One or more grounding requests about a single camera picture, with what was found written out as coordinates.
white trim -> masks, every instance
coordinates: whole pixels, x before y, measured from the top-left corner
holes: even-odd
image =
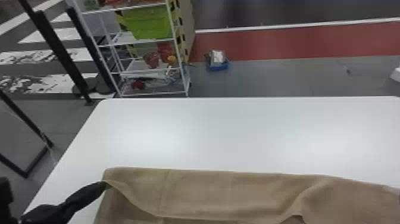
[[[223,29],[203,29],[196,30],[196,33],[224,33],[224,32],[237,32],[237,31],[249,31],[249,30],[272,30],[272,29],[291,29],[291,28],[303,28],[303,27],[315,27],[315,26],[346,26],[355,24],[373,24],[373,23],[390,23],[398,22],[400,17],[392,18],[373,18],[366,20],[347,20],[347,21],[330,21],[321,23],[299,23],[299,24],[283,24],[283,25],[272,25],[272,26],[250,26],[250,27],[236,27],[236,28],[223,28]]]
[[[45,11],[48,8],[58,4],[61,1],[63,1],[63,0],[48,0],[36,7],[34,7],[33,10],[34,11],[37,11],[37,10]],[[0,24],[0,36],[10,30],[12,30],[13,28],[21,25],[22,23],[24,23],[27,20],[29,20],[29,16],[26,13],[22,13],[14,18],[8,20],[7,22]]]

gray floor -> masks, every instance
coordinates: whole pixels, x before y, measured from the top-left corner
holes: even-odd
[[[233,61],[225,71],[192,67],[191,97],[400,95],[389,78],[400,56]]]
[[[218,72],[209,72],[204,63],[195,63],[190,68],[190,97],[400,95],[400,83],[389,78],[399,64],[400,55],[232,61],[228,70]],[[84,106],[82,100],[30,100],[17,101],[17,104],[55,142],[52,154],[56,161],[95,108]],[[0,104],[2,153],[23,166],[43,145],[9,112],[7,106]],[[47,153],[26,180],[0,164],[0,176],[11,180],[15,195],[11,209],[15,217],[24,212],[53,169],[50,155]]]
[[[85,102],[82,100],[16,101],[16,103],[55,143],[52,153],[45,155],[28,179],[21,178],[0,163],[0,176],[8,177],[14,194],[15,200],[11,205],[11,212],[15,217],[19,217],[54,168],[53,160],[57,162],[61,158],[95,105],[84,106]],[[35,153],[37,154],[44,144],[2,102],[0,122],[2,153],[11,155],[8,158],[23,167],[24,163]],[[9,138],[10,134],[5,132],[19,138]]]

white wire shelf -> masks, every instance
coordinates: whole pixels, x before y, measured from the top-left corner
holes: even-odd
[[[164,94],[185,94],[185,88],[182,84],[182,80],[176,80],[172,82],[171,80],[150,80],[145,81],[144,89],[132,88],[131,84],[135,82],[136,79],[124,79],[121,86],[121,96],[122,97],[134,97],[140,95],[164,95]]]
[[[117,7],[117,8],[114,8],[112,6],[104,6],[99,10],[82,11],[82,14],[87,15],[87,14],[96,14],[96,13],[106,13],[106,12],[111,12],[111,11],[132,10],[135,8],[148,8],[148,7],[156,7],[159,5],[165,5],[165,2],[160,1],[160,2],[156,2],[156,3],[145,3],[145,4],[140,4],[140,5],[131,5],[131,6]]]
[[[169,71],[179,70],[179,67],[172,67],[167,63],[159,61],[159,66],[155,69],[149,69],[143,60],[133,60],[125,69],[121,71],[121,77],[140,78],[147,77],[153,79],[166,79]]]
[[[110,46],[121,46],[121,45],[135,45],[141,43],[158,43],[158,42],[170,42],[174,41],[173,38],[165,39],[136,39],[132,32],[120,32],[112,39],[111,43],[105,45],[99,45],[100,48]]]

black stand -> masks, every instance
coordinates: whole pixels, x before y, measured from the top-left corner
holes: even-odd
[[[10,109],[19,117],[21,118],[26,125],[28,125],[32,131],[34,131],[35,134],[40,137],[40,139],[43,140],[43,142],[46,144],[46,146],[39,152],[39,154],[33,159],[33,161],[28,165],[28,168],[26,170],[23,170],[19,168],[17,165],[15,165],[12,161],[7,159],[5,156],[3,156],[0,153],[0,161],[4,163],[6,166],[8,166],[10,169],[21,175],[23,178],[28,178],[30,172],[35,168],[37,163],[40,161],[40,159],[45,155],[47,151],[47,147],[53,147],[54,143],[50,141],[50,139],[27,117],[24,112],[7,96],[3,93],[2,90],[0,90],[0,98],[9,106]]]
[[[17,224],[17,219],[11,217],[10,207],[14,201],[10,182],[7,178],[0,178],[0,220],[5,224]]]
[[[64,69],[70,75],[80,94],[82,94],[85,98],[86,105],[92,105],[93,101],[90,98],[88,92],[93,91],[95,89],[95,86],[93,86],[92,83],[91,85],[88,85],[85,82],[82,74],[76,67],[75,63],[72,61],[63,43],[61,43],[60,39],[55,34],[49,20],[46,18],[45,13],[43,11],[34,12],[32,10],[32,7],[26,0],[19,0],[19,2],[31,18],[37,29],[40,31],[43,38],[46,40],[47,44],[54,51],[54,54],[57,56]]]
[[[75,9],[73,7],[67,8],[67,14],[70,16],[76,29],[78,30],[80,37],[83,40],[83,43],[85,43],[87,50],[89,51],[90,55],[92,56],[97,68],[99,69],[100,77],[98,78],[96,91],[100,94],[111,94],[111,93],[115,92],[115,87],[113,85],[113,82],[112,82],[110,76],[108,75],[108,72],[107,72],[104,64],[100,60],[100,56],[96,50],[96,46],[94,45],[91,38],[88,36],[85,29],[83,28],[83,26],[78,18],[78,15],[76,14]]]

tan towel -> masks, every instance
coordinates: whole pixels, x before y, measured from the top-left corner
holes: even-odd
[[[399,224],[399,191],[329,176],[115,168],[97,224]]]

